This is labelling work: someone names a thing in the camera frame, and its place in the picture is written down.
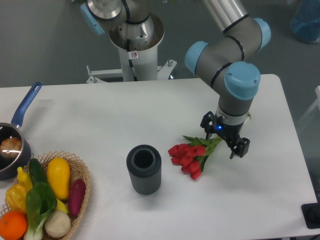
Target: orange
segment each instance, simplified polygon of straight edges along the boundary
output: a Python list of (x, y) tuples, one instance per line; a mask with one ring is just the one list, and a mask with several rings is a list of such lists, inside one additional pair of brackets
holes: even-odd
[(19, 211), (9, 211), (0, 219), (0, 236), (5, 240), (21, 238), (28, 227), (27, 217)]

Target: pan handle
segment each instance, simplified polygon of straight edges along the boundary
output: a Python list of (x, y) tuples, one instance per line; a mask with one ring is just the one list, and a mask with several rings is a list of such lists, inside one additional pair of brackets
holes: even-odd
[(38, 94), (39, 90), (41, 89), (42, 84), (40, 82), (35, 82), (29, 92), (25, 95), (24, 99), (16, 109), (11, 123), (17, 127), (21, 127), (22, 123), (24, 121), (24, 116), (27, 111), (27, 108), (35, 98), (35, 96)]

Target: wicker basket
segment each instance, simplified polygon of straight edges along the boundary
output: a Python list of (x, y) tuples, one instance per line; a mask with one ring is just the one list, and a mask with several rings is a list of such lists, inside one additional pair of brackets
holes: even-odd
[[(89, 170), (86, 166), (86, 164), (75, 154), (69, 153), (69, 152), (49, 152), (49, 153), (45, 153), (44, 155), (40, 155), (37, 157), (37, 159), (40, 161), (44, 171), (47, 173), (47, 168), (48, 168), (48, 163), (54, 159), (54, 158), (63, 158), (65, 160), (67, 160), (67, 162), (69, 163), (70, 166), (70, 186), (71, 184), (77, 180), (77, 179), (82, 179), (85, 183), (85, 195), (84, 195), (84, 199), (82, 201), (82, 206), (81, 206), (81, 210), (80, 213), (78, 215), (78, 217), (73, 217), (70, 214), (70, 220), (71, 220), (71, 229), (68, 232), (67, 235), (65, 235), (64, 237), (60, 237), (60, 238), (53, 238), (51, 236), (49, 236), (46, 231), (44, 231), (44, 236), (42, 238), (42, 240), (57, 240), (57, 239), (62, 239), (62, 240), (67, 240), (69, 239), (72, 234), (75, 232), (77, 226), (79, 225), (81, 218), (86, 210), (86, 207), (88, 205), (88, 200), (89, 200), (89, 195), (90, 195), (90, 189), (91, 189), (91, 179), (90, 179), (90, 174), (89, 174)], [(29, 172), (29, 167), (28, 166), (24, 166), (23, 170), (25, 172)], [(14, 180), (14, 185), (18, 184), (18, 179)], [(3, 210), (1, 211), (1, 216), (0, 218), (7, 212), (9, 212), (11, 209), (7, 203), (7, 200), (5, 199), (5, 204), (3, 205)]]

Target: bok choy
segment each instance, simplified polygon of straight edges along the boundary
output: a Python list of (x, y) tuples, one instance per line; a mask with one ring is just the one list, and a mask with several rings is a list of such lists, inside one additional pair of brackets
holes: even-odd
[(26, 195), (28, 229), (24, 240), (41, 240), (43, 238), (43, 225), (56, 206), (57, 199), (48, 183), (40, 181), (33, 185)]

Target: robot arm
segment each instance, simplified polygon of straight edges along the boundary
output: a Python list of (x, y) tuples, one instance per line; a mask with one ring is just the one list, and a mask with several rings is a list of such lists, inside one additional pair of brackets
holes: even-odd
[(204, 0), (225, 38), (215, 45), (199, 41), (187, 51), (185, 64), (219, 95), (215, 114), (208, 112), (200, 126), (207, 133), (225, 140), (234, 155), (243, 157), (250, 140), (240, 137), (240, 130), (255, 97), (260, 72), (248, 57), (263, 48), (271, 31), (260, 18), (251, 19), (239, 0)]
[(88, 0), (81, 6), (81, 12), (97, 34), (112, 30), (124, 22), (144, 23), (150, 15), (148, 0)]
[(149, 12), (149, 0), (88, 0), (81, 13), (93, 32), (107, 32), (118, 49), (123, 81), (157, 79), (158, 45), (165, 32)]

